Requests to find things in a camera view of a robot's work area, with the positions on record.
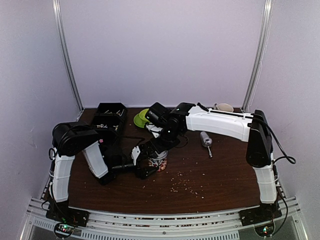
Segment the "black bin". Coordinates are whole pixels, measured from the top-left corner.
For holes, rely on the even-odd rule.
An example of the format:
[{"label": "black bin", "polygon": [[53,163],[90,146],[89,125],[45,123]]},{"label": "black bin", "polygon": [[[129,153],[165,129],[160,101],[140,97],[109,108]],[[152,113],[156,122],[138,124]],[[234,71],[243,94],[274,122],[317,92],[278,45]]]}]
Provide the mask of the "black bin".
[{"label": "black bin", "polygon": [[127,113],[128,109],[121,102],[101,102],[95,116],[114,116],[124,122]]}]

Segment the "silver tool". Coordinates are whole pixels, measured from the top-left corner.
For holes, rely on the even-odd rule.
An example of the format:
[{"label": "silver tool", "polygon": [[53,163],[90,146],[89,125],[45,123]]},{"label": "silver tool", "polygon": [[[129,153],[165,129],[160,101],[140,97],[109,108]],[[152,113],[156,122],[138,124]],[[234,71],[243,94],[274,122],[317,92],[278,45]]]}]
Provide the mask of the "silver tool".
[{"label": "silver tool", "polygon": [[208,136],[208,134],[205,131],[200,132],[200,142],[202,146],[208,148],[209,156],[210,158],[212,158],[212,152],[210,150],[210,147],[212,146],[212,139]]}]

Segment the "black cable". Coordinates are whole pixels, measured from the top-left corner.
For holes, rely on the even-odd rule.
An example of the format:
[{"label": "black cable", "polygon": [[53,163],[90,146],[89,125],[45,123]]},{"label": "black cable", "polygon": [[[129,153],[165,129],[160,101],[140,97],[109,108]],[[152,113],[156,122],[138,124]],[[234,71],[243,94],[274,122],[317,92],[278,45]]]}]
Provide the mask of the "black cable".
[{"label": "black cable", "polygon": [[270,131],[270,133],[272,134],[272,136],[273,136],[276,144],[278,145],[280,151],[281,151],[282,154],[283,154],[283,156],[277,158],[277,159],[274,161],[274,163],[276,163],[276,162],[277,162],[278,160],[280,160],[280,159],[287,159],[289,163],[291,163],[291,164],[296,164],[296,163],[297,163],[297,160],[296,160],[293,156],[288,156],[288,155],[286,154],[285,150],[284,150],[283,147],[281,146],[281,144],[280,144],[277,136],[275,135],[274,131],[272,131],[271,127],[270,127],[266,122],[262,121],[261,119],[254,118],[254,119],[253,119],[253,122],[254,122],[254,121],[257,121],[258,123],[261,123],[261,124],[263,124],[263,125],[266,126],[266,128],[267,128],[267,129]]},{"label": "black cable", "polygon": [[54,227],[53,227],[53,233],[54,233],[54,235],[57,237],[57,238],[59,238],[59,239],[67,239],[67,238],[69,238],[73,233],[74,233],[74,230],[75,230],[75,228],[73,228],[72,229],[72,232],[69,232],[68,233],[68,235],[63,235],[63,234],[61,234],[61,233],[56,233],[56,230],[58,230],[58,226],[59,225],[69,225],[69,224],[66,224],[66,223],[63,223],[63,222],[58,222],[56,225],[54,225]]},{"label": "black cable", "polygon": [[277,192],[278,192],[280,198],[282,199],[282,201],[283,201],[283,203],[284,203],[284,205],[285,205],[286,213],[285,213],[285,217],[284,217],[284,220],[283,220],[282,224],[281,224],[280,227],[272,234],[272,236],[276,235],[276,234],[280,231],[280,229],[284,226],[284,224],[285,224],[285,222],[286,222],[286,220],[287,220],[287,217],[288,217],[288,212],[289,212],[288,204],[286,203],[285,198],[282,196],[281,192],[279,191],[279,188],[277,188]]},{"label": "black cable", "polygon": [[203,106],[200,102],[197,103],[197,105],[204,111],[209,112],[209,109]]},{"label": "black cable", "polygon": [[49,153],[48,154],[49,154],[49,159],[51,161],[53,161],[54,158],[57,156],[57,152],[55,151],[55,149],[53,147],[49,148]]},{"label": "black cable", "polygon": [[47,209],[44,209],[44,204],[46,204],[48,202],[48,200],[45,200],[43,203],[41,203],[41,208],[45,211],[47,211]]},{"label": "black cable", "polygon": [[185,139],[185,144],[182,145],[182,146],[176,146],[176,147],[175,147],[176,149],[182,149],[182,148],[184,148],[185,146],[188,145],[188,143],[189,143],[189,138],[188,138],[187,136],[185,136],[185,135],[183,135],[182,137],[184,137],[184,139]]}]

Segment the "brown tabletop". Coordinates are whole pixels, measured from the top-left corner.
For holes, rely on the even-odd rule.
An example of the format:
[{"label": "brown tabletop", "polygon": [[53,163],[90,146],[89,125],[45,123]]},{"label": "brown tabletop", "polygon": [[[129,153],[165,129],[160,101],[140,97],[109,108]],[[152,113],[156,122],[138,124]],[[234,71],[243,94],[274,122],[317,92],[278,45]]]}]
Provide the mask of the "brown tabletop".
[{"label": "brown tabletop", "polygon": [[[133,123],[141,110],[129,108],[124,135],[152,137]],[[95,112],[96,109],[86,109],[80,119],[90,123]],[[213,140],[210,159],[208,150],[200,144],[199,132],[188,131],[186,136],[187,146],[169,151],[166,169],[145,180],[124,173],[102,186],[91,174],[83,154],[78,154],[71,169],[70,206],[130,214],[183,214],[259,204],[255,172],[245,159],[245,142],[209,133]],[[128,155],[137,142],[123,139],[124,153]]]}]

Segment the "white cup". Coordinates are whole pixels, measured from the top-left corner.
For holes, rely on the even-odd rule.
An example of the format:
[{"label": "white cup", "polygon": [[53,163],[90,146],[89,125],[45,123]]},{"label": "white cup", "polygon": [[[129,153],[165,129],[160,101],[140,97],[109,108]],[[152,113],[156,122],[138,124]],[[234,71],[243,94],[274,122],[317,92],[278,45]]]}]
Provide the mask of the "white cup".
[{"label": "white cup", "polygon": [[223,111],[223,112],[230,112],[230,113],[234,111],[234,108],[228,103],[219,103],[219,104],[215,103],[213,105],[213,109]]}]

